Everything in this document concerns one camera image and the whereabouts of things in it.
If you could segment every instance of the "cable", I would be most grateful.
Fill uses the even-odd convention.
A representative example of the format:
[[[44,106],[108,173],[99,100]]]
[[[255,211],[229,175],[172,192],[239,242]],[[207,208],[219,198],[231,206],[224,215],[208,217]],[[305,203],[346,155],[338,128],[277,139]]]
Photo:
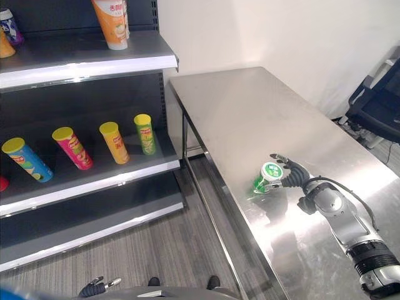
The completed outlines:
[[[369,217],[371,218],[371,222],[372,222],[372,226],[376,231],[379,231],[378,227],[376,226],[376,221],[375,221],[375,214],[373,212],[373,210],[368,206],[368,204],[366,204],[359,196],[357,196],[352,190],[348,189],[346,186],[344,186],[343,184],[331,179],[331,178],[327,178],[327,177],[322,177],[322,176],[318,176],[318,177],[314,177],[309,179],[308,181],[306,181],[303,186],[302,186],[302,190],[304,192],[305,195],[307,195],[306,192],[306,186],[313,182],[313,181],[320,181],[320,180],[324,180],[324,181],[329,181],[331,183],[334,183],[335,185],[339,186],[341,189],[345,190],[346,192],[348,192],[350,195],[352,195],[354,198],[356,198],[361,204],[362,206],[364,206],[364,209],[367,211]]]
[[[387,155],[387,160],[386,160],[386,162],[385,162],[385,165],[388,165],[388,163],[389,163],[389,160],[390,160],[390,153],[392,152],[392,146],[393,146],[393,144],[394,144],[394,142],[392,142],[392,143],[390,144],[390,147],[389,147],[389,154]]]

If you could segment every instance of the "black shelf back panel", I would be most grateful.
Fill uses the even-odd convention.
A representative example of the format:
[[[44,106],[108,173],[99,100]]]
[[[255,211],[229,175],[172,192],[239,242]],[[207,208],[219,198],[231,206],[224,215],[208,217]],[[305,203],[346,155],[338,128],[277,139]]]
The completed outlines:
[[[0,100],[0,142],[20,136],[38,154],[52,154],[43,145],[54,143],[51,133],[59,127],[72,127],[82,143],[93,144],[107,121],[117,122],[123,136],[136,133],[139,113],[164,129],[163,107],[158,73],[7,92]]]
[[[25,36],[100,32],[90,0],[2,0]],[[158,30],[157,1],[127,0],[130,30]]]

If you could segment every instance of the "metal shelf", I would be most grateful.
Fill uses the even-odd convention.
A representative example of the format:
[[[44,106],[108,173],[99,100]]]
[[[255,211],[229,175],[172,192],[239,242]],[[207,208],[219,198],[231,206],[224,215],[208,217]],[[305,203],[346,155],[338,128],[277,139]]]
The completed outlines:
[[[183,208],[172,172],[0,220],[0,272]]]
[[[144,155],[137,135],[123,137],[130,160],[118,165],[114,162],[104,141],[93,147],[85,145],[94,166],[86,171],[79,170],[61,150],[55,157],[43,157],[54,161],[54,177],[39,183],[18,166],[12,166],[9,187],[1,193],[0,217],[10,217],[16,213],[37,209],[100,189],[113,188],[129,181],[179,168],[171,140],[166,131],[155,131],[156,153]]]
[[[133,31],[128,48],[107,48],[102,34],[27,39],[1,60],[0,90],[38,88],[177,68],[178,60],[157,31]]]

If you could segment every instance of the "green pringles can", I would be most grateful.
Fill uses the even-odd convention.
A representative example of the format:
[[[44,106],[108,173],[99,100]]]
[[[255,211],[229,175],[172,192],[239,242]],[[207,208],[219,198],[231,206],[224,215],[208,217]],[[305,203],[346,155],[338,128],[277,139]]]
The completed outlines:
[[[153,129],[151,128],[151,117],[148,114],[138,114],[133,121],[136,124],[143,153],[145,155],[154,154],[156,152],[156,143]]]
[[[9,139],[2,145],[1,150],[40,183],[45,183],[53,177],[53,172],[25,144],[23,138],[14,137]]]
[[[265,185],[275,180],[281,179],[283,176],[282,168],[274,162],[266,162],[262,165],[260,175],[254,180],[254,192],[258,194],[267,193]]]

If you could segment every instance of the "black office chair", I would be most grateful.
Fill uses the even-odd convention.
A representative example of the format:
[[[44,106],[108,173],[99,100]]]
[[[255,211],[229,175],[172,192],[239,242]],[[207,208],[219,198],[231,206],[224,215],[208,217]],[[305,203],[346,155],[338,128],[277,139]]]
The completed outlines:
[[[351,95],[346,117],[379,137],[400,143],[400,59],[370,87],[373,80],[367,76]]]

